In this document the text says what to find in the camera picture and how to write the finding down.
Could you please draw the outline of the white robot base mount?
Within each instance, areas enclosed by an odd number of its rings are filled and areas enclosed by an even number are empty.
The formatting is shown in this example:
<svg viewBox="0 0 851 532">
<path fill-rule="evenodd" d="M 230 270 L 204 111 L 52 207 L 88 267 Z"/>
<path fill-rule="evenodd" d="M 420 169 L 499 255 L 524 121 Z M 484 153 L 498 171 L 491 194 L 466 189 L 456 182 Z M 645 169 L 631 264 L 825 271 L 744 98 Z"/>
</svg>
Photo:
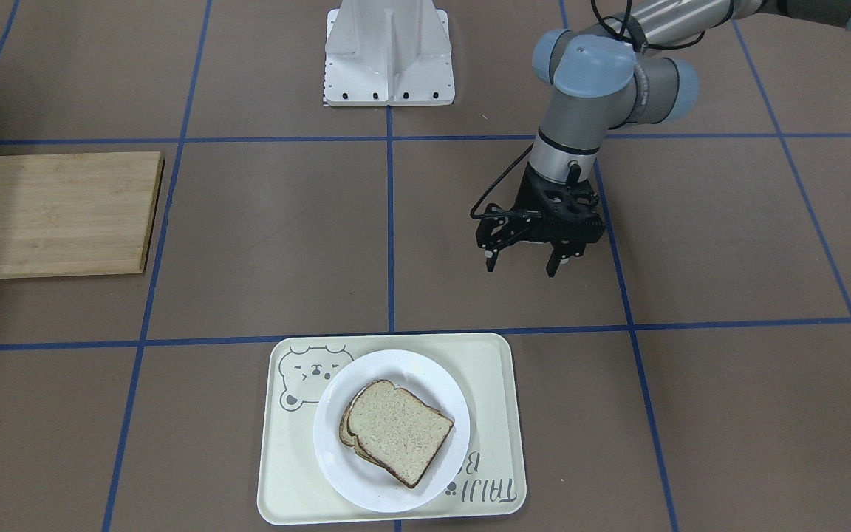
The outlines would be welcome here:
<svg viewBox="0 0 851 532">
<path fill-rule="evenodd" d="M 455 101 L 449 17 L 432 1 L 344 1 L 325 26 L 322 102 L 330 107 Z"/>
</svg>

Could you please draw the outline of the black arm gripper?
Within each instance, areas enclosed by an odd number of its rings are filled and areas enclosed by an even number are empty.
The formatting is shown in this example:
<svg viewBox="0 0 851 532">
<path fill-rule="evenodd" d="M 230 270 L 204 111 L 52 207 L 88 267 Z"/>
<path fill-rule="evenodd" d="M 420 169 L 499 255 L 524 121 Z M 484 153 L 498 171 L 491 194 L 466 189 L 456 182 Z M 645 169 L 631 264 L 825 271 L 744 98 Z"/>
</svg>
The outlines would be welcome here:
<svg viewBox="0 0 851 532">
<path fill-rule="evenodd" d="M 598 213 L 600 197 L 582 176 L 581 165 L 568 169 L 570 181 L 555 183 L 526 165 L 513 205 L 489 203 L 476 215 L 476 244 L 484 250 L 487 272 L 494 271 L 500 253 L 511 245 L 550 243 L 546 273 L 555 277 L 561 264 L 581 256 L 582 246 L 602 238 L 606 226 Z"/>
</svg>

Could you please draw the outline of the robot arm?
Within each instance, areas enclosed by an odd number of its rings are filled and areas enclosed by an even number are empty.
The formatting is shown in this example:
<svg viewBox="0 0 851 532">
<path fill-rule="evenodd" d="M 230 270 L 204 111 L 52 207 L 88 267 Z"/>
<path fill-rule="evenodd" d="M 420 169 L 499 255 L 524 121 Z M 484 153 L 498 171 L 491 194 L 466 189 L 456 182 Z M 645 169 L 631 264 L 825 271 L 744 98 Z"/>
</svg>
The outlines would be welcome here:
<svg viewBox="0 0 851 532">
<path fill-rule="evenodd" d="M 487 270 L 507 247 L 536 243 L 550 245 L 546 272 L 554 276 L 602 238 L 600 195 L 589 175 L 608 132 L 678 119 L 698 98 L 694 68 L 666 51 L 761 13 L 851 31 L 851 1 L 627 2 L 611 15 L 590 6 L 594 26 L 551 30 L 534 49 L 531 67 L 551 93 L 533 145 L 517 158 L 524 171 L 513 205 L 480 198 L 471 209 Z"/>
</svg>

